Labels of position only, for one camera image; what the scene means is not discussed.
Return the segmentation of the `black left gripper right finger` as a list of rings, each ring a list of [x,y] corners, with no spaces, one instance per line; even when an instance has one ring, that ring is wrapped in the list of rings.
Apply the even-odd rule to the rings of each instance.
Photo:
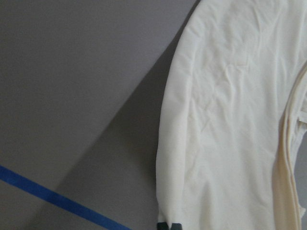
[[[172,223],[171,230],[182,230],[182,224],[180,224],[180,223]]]

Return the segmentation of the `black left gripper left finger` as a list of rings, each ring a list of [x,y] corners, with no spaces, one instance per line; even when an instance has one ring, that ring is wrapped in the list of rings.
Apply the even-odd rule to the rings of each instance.
[[[166,222],[158,222],[156,227],[157,230],[169,230],[169,226]]]

